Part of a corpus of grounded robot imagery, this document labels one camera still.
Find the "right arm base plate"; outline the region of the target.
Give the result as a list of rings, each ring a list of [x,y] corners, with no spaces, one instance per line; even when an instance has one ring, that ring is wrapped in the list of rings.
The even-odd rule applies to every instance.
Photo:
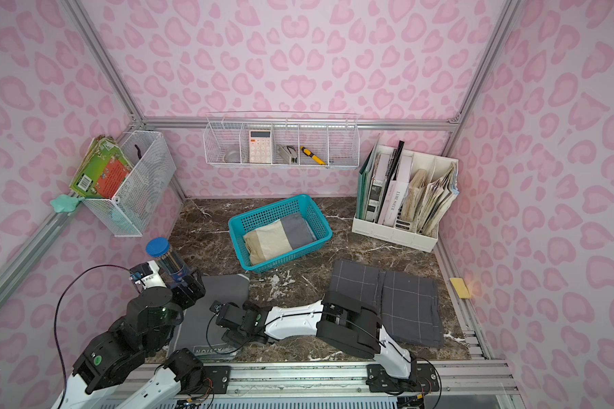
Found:
[[[435,367],[428,363],[413,362],[411,373],[407,379],[389,376],[383,366],[379,364],[368,365],[366,369],[368,375],[366,385],[372,393],[395,395],[408,392],[421,394],[440,392],[440,383]]]

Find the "dark grey checked pillowcase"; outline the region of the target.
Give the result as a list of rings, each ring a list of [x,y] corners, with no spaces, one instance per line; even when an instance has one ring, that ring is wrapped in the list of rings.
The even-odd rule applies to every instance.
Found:
[[[372,305],[380,311],[384,282],[384,270],[349,260],[337,260],[328,289]]]

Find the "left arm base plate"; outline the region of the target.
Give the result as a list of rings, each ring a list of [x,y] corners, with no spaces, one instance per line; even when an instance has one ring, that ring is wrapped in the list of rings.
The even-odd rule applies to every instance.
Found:
[[[179,395],[224,395],[229,386],[231,370],[231,366],[196,366],[183,369],[175,377],[180,383]]]

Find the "plain grey pillowcase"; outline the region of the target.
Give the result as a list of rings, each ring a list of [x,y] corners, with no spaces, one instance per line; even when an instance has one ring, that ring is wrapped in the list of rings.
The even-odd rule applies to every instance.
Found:
[[[211,305],[234,303],[239,307],[249,296],[250,279],[244,274],[204,276],[206,295],[184,312],[184,322],[176,328],[167,356],[179,349],[189,349],[202,361],[232,361],[235,347],[222,340],[225,329],[218,327]]]

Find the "teal plastic basket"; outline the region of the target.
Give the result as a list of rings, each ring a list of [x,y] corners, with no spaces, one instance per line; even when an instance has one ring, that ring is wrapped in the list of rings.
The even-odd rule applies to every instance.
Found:
[[[324,214],[306,194],[234,216],[229,230],[240,265],[254,273],[315,252],[333,237]]]

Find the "beige grey pillowcase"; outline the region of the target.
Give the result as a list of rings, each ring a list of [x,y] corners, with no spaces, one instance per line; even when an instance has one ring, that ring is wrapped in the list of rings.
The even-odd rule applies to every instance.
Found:
[[[267,262],[317,240],[300,213],[293,213],[243,236],[252,265]]]

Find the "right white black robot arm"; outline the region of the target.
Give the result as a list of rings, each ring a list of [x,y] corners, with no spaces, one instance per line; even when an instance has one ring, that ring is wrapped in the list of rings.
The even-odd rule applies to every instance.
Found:
[[[401,387],[415,384],[418,364],[383,326],[376,308],[330,291],[318,302],[294,308],[261,308],[246,302],[213,302],[211,319],[225,330],[223,341],[240,349],[290,337],[316,337],[357,358],[372,359]]]

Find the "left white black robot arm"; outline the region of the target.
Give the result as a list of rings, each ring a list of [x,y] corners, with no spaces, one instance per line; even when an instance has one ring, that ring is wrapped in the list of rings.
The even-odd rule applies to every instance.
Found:
[[[150,261],[130,270],[141,291],[127,304],[126,314],[109,329],[94,337],[66,375],[56,408],[97,408],[102,405],[148,357],[172,340],[182,324],[185,310],[203,298],[202,279],[187,274],[172,279]],[[206,379],[202,362],[188,349],[167,359],[143,387],[122,403],[124,408],[154,408],[181,392],[211,393],[213,382]]]

